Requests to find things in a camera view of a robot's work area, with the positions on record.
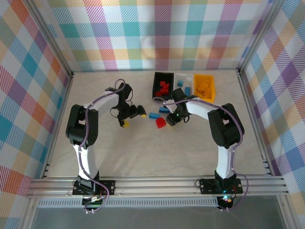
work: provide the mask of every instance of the plaid wall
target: plaid wall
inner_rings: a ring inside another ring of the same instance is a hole
[[[273,0],[35,0],[75,71],[236,68]]]
[[[286,0],[246,70],[272,166],[305,228],[305,0]]]
[[[0,229],[39,178],[68,77],[21,0],[0,0]]]

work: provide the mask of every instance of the plaid wallpaper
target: plaid wallpaper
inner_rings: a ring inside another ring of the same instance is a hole
[[[246,70],[272,166],[305,228],[305,0],[286,0]]]
[[[0,229],[39,178],[68,77],[21,0],[0,0]]]
[[[273,0],[35,0],[75,71],[236,68]]]

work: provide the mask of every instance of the vent grille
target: vent grille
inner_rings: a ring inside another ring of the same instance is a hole
[[[41,199],[39,208],[75,208],[81,206],[81,199]],[[105,207],[215,207],[216,197],[203,198],[111,198]]]

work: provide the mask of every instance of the marble surface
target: marble surface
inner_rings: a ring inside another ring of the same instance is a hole
[[[232,103],[244,125],[245,135],[236,152],[234,168],[243,174],[264,174],[262,157],[256,142],[244,98],[234,70],[167,71],[214,75],[216,104]],[[74,177],[78,174],[76,153],[65,136],[74,104],[86,104],[100,96],[104,89],[123,78],[133,88],[133,103],[146,112],[158,113],[152,101],[154,71],[76,73],[48,177]],[[217,145],[209,123],[192,115],[187,124],[158,129],[155,120],[137,116],[121,128],[109,113],[99,119],[99,137],[94,145],[95,159],[101,176],[135,175],[212,175],[217,166]]]

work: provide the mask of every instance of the blue lego brick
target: blue lego brick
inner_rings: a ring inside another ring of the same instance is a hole
[[[179,80],[178,83],[177,83],[178,87],[182,87],[183,86],[183,81],[182,80]]]
[[[186,96],[190,96],[191,95],[191,88],[190,87],[185,87],[184,93],[185,93]]]
[[[161,117],[160,114],[152,113],[152,112],[149,113],[149,118],[157,119],[157,118],[160,118],[160,117]]]
[[[169,114],[169,113],[170,113],[170,110],[169,110],[168,108],[165,108],[165,107],[160,106],[160,108],[159,108],[159,113],[166,113],[166,114]]]

